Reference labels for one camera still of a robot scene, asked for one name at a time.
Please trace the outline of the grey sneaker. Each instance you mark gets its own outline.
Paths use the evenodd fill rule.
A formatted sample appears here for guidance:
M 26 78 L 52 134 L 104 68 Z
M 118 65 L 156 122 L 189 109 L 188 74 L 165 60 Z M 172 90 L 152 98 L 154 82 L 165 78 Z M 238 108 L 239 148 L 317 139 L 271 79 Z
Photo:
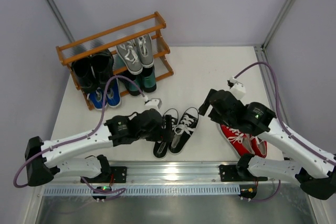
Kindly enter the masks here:
M 152 50 L 152 39 L 149 34 L 145 34 L 135 39 L 135 45 L 139 59 L 144 68 L 151 68 L 154 65 Z
M 143 67 L 131 41 L 116 45 L 116 51 L 131 74 L 138 75 L 142 72 Z

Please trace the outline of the black loafer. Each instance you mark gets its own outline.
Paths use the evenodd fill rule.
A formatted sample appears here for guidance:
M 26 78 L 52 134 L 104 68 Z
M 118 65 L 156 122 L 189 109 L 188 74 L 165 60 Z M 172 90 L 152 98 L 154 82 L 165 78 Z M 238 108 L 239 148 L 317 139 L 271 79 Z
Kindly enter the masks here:
M 108 49 L 91 56 L 94 75 L 101 89 L 105 88 L 108 80 L 113 76 L 113 64 L 114 59 Z
M 92 93 L 97 89 L 97 81 L 92 73 L 89 58 L 82 58 L 71 64 L 81 90 L 84 93 Z

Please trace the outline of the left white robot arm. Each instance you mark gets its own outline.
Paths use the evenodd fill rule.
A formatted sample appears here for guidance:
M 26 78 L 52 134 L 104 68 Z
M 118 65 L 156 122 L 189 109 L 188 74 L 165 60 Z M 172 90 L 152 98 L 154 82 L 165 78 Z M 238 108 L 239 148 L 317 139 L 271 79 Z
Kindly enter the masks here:
M 78 155 L 102 149 L 129 145 L 137 140 L 169 143 L 173 138 L 171 115 L 155 109 L 131 115 L 117 115 L 94 131 L 87 131 L 60 140 L 29 139 L 25 150 L 27 185 L 37 187 L 59 177 L 84 177 L 89 183 L 108 179 L 111 169 L 103 155 L 90 159 Z

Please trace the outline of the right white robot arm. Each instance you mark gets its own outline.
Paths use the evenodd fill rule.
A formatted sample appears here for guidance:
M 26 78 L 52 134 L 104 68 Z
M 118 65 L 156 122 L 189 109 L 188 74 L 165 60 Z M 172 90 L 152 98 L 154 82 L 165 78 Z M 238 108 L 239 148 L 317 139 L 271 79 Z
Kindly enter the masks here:
M 244 105 L 231 92 L 214 89 L 200 106 L 200 115 L 205 115 L 209 107 L 212 110 L 208 117 L 213 122 L 256 136 L 291 157 L 277 161 L 244 154 L 236 165 L 242 179 L 269 177 L 290 182 L 320 200 L 335 194 L 335 155 L 297 135 L 278 120 L 274 111 L 259 102 Z

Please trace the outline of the red sneaker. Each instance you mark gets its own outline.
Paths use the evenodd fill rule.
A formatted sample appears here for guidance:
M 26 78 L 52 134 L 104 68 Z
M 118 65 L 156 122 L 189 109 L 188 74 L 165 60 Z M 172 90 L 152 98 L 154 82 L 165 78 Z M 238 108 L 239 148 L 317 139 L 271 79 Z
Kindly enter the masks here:
M 221 135 L 230 144 L 231 148 L 239 158 L 245 154 L 255 154 L 247 134 L 221 124 L 217 127 Z
M 259 156 L 261 158 L 266 158 L 267 156 L 267 142 L 266 141 L 261 140 L 260 138 L 251 135 L 250 144 L 256 156 Z

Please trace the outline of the blue sneaker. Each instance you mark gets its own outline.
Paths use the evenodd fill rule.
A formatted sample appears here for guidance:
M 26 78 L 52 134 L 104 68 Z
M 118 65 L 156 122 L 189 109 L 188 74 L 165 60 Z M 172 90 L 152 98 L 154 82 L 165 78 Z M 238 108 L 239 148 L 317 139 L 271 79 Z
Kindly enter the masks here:
M 107 102 L 103 103 L 103 98 L 103 91 L 100 88 L 87 94 L 87 100 L 92 103 L 96 110 L 102 110 L 107 107 Z
M 107 89 L 107 104 L 111 108 L 116 108 L 121 105 L 119 83 L 117 79 L 112 80 Z

